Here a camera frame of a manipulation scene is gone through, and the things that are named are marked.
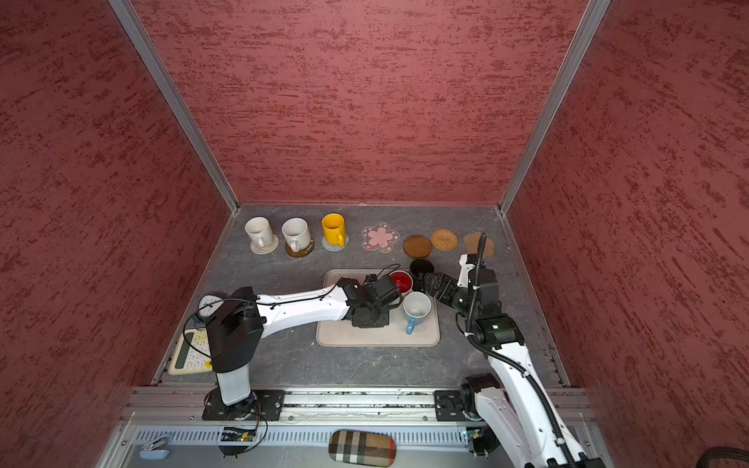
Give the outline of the red inside white mug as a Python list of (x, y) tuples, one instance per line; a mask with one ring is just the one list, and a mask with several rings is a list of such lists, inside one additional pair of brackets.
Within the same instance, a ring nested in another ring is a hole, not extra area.
[(406, 271), (394, 271), (389, 274), (389, 278), (393, 281), (400, 294), (405, 296), (409, 294), (414, 287), (414, 279), (410, 273)]

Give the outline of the light blue mug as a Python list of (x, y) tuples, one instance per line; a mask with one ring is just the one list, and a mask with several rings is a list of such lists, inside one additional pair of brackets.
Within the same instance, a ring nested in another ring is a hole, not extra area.
[(432, 300), (424, 292), (410, 292), (403, 300), (403, 310), (408, 316), (406, 333), (411, 335), (415, 328), (429, 316)]

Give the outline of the black mug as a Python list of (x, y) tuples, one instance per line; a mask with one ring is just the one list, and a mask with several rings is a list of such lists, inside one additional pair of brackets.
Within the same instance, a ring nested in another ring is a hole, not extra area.
[(414, 280), (414, 290), (420, 290), (424, 277), (434, 271), (434, 265), (427, 259), (414, 259), (409, 267), (409, 273)]

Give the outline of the brown wooden flower coaster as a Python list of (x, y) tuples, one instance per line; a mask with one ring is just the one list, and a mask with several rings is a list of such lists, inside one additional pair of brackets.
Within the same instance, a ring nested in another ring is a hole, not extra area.
[[(463, 243), (466, 247), (466, 253), (468, 253), (468, 255), (477, 255), (481, 238), (481, 232), (472, 232), (464, 236)], [(489, 257), (493, 257), (494, 255), (495, 241), (487, 237), (484, 243), (483, 259), (488, 259)]]

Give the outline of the pink flower coaster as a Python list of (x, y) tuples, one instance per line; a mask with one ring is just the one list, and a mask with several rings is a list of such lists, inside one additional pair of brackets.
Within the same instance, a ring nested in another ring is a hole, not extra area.
[(362, 232), (362, 247), (367, 252), (390, 254), (401, 240), (401, 234), (386, 222), (365, 227)]

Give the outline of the brown cork round coaster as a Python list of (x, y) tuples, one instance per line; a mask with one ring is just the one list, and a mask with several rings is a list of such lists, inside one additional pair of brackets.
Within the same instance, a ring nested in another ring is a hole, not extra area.
[(403, 250), (412, 259), (426, 259), (431, 255), (433, 246), (429, 238), (422, 235), (412, 235), (405, 239)]

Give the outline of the yellow mug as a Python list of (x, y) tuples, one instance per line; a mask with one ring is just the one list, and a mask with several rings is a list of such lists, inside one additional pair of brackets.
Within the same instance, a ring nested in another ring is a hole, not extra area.
[(335, 238), (339, 237), (339, 243), (343, 245), (343, 237), (347, 234), (345, 230), (345, 219), (341, 214), (333, 213), (324, 216), (322, 227), (324, 230), (324, 236), (328, 236), (331, 243), (334, 243)]

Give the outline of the dark brown glossy coaster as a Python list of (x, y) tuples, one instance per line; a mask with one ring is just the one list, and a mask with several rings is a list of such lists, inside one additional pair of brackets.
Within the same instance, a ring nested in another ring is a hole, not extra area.
[(292, 247), (289, 244), (285, 245), (285, 252), (290, 257), (293, 257), (294, 259), (301, 259), (302, 257), (306, 257), (307, 255), (311, 254), (314, 250), (315, 242), (314, 240), (311, 240), (310, 243), (304, 248), (299, 250), (298, 252), (295, 252)]

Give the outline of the white speckled mug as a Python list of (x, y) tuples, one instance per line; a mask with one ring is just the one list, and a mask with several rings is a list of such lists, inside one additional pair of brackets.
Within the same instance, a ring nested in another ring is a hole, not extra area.
[(303, 218), (290, 218), (282, 226), (282, 233), (295, 252), (304, 249), (312, 240), (308, 223)]

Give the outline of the beige spiral round coaster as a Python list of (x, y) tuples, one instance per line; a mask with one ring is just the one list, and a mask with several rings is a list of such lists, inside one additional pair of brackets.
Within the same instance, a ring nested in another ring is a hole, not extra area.
[(263, 236), (251, 239), (251, 251), (255, 255), (269, 255), (274, 252), (279, 246), (279, 238), (273, 234), (270, 239), (265, 239)]

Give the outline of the cream white mug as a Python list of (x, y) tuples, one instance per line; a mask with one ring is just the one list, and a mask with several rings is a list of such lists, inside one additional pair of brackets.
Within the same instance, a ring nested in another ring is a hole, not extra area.
[(256, 216), (248, 220), (245, 223), (244, 229), (250, 240), (261, 236), (265, 239), (270, 239), (273, 235), (268, 219), (263, 216)]

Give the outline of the grey woven round coaster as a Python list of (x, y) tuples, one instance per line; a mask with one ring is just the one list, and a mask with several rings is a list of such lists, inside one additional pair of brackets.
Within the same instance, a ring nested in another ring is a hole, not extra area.
[(349, 244), (349, 236), (343, 237), (343, 245), (339, 243), (339, 237), (335, 238), (335, 242), (331, 243), (328, 236), (324, 236), (322, 239), (323, 248), (328, 252), (340, 252), (347, 247)]

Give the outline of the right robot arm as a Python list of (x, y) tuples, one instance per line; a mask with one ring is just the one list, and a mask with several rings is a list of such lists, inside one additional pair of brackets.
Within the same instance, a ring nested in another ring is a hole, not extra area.
[(538, 375), (515, 321), (501, 310), (499, 283), (487, 268), (465, 281), (427, 273), (424, 291), (464, 319), (462, 334), (490, 363), (493, 374), (461, 383), (464, 413), (480, 419), (515, 467), (603, 467), (563, 423)]

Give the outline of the left circuit board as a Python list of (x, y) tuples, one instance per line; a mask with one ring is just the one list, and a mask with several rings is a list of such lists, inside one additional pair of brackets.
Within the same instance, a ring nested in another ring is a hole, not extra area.
[(220, 442), (250, 444), (255, 442), (256, 436), (257, 429), (224, 427), (222, 434), (220, 434)]

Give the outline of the aluminium rail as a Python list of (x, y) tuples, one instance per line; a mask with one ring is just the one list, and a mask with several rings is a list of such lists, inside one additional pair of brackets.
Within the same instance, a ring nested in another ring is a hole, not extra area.
[[(123, 413), (178, 423), (202, 423), (212, 385), (142, 386), (133, 390)], [(437, 401), (432, 388), (288, 387), (281, 403), (263, 405), (264, 415), (282, 424), (331, 424), (335, 421), (406, 424), (435, 422), (439, 413), (459, 417)]]

